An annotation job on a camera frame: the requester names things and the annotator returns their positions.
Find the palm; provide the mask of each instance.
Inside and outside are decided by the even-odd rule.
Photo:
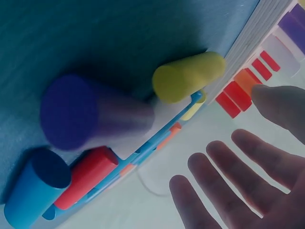
[[[264,117],[290,130],[305,143],[303,90],[257,87],[253,100]],[[235,131],[232,140],[271,178],[291,192],[285,194],[271,186],[224,143],[212,142],[206,149],[208,155],[245,200],[263,215],[262,219],[258,217],[236,196],[205,155],[194,154],[189,159],[189,168],[225,224],[231,229],[305,228],[305,158],[288,154],[245,130]],[[173,177],[170,188],[187,229],[220,229],[186,178]]]

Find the teal background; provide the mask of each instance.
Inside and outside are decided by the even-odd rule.
[[[258,1],[0,0],[0,203],[27,150],[47,145],[39,104],[55,77],[90,69],[102,82],[145,98],[160,64],[207,49],[226,55]],[[67,163],[80,155],[58,153]],[[2,209],[0,228],[10,228]]]

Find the red rectangular tile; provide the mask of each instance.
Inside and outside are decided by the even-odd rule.
[[[277,62],[275,62],[275,60],[266,51],[262,51],[261,57],[273,71],[278,72],[281,69]]]
[[[225,94],[221,93],[216,101],[218,104],[231,116],[231,118],[235,118],[241,113],[241,110],[236,106],[235,103]]]
[[[246,68],[245,69],[249,75],[255,80],[255,82],[257,82],[258,84],[263,84],[258,78],[257,76],[249,69],[249,68]]]
[[[252,66],[262,75],[265,80],[269,80],[272,76],[272,73],[266,68],[266,66],[259,60],[256,59]]]
[[[251,97],[235,81],[230,82],[229,85],[226,86],[224,93],[226,93],[242,111],[246,111],[252,104]]]

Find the yellow cylinder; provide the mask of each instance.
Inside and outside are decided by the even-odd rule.
[[[161,100],[177,103],[221,77],[224,71],[224,58],[205,52],[157,68],[152,86]]]
[[[205,103],[206,101],[206,93],[204,92],[204,90],[200,90],[202,93],[202,98],[200,100],[198,100],[182,117],[181,120],[183,121],[188,121],[190,120],[196,113],[197,111],[200,109],[200,107],[202,107],[202,105]]]

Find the blue cylinder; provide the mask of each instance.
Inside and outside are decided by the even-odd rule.
[[[69,166],[56,153],[33,151],[4,207],[15,229],[29,228],[71,183]]]

